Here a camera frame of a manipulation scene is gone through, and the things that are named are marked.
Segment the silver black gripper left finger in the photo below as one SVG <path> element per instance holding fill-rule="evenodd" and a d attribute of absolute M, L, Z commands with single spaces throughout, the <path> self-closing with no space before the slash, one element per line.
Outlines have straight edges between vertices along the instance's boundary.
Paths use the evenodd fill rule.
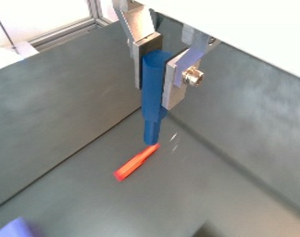
<path fill-rule="evenodd" d="M 156 31 L 148 6 L 136 0 L 112 0 L 122 24 L 130 56 L 134 60 L 136 87 L 142 88 L 142 57 L 162 48 L 162 35 Z"/>

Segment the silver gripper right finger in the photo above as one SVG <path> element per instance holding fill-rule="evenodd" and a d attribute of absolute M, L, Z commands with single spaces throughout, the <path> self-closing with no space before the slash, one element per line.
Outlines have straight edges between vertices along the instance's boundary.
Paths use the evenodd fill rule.
<path fill-rule="evenodd" d="M 189 25 L 184 25 L 182 42 L 189 46 L 166 63 L 162 106 L 170 110 L 185 98 L 189 86 L 196 87 L 204 72 L 200 61 L 209 49 L 209 36 Z"/>

